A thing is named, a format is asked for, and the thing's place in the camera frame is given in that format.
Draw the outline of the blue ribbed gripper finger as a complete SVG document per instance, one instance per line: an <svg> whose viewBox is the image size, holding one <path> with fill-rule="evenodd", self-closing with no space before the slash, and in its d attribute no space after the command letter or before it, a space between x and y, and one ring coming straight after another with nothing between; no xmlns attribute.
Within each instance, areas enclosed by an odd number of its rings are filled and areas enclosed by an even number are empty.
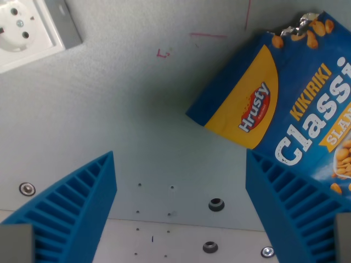
<svg viewBox="0 0 351 263"><path fill-rule="evenodd" d="M35 262L93 262L116 193L110 151L52 184L2 224L33 228Z"/></svg>
<svg viewBox="0 0 351 263"><path fill-rule="evenodd" d="M334 219L350 200L254 151L246 191L279 262L336 262Z"/></svg>

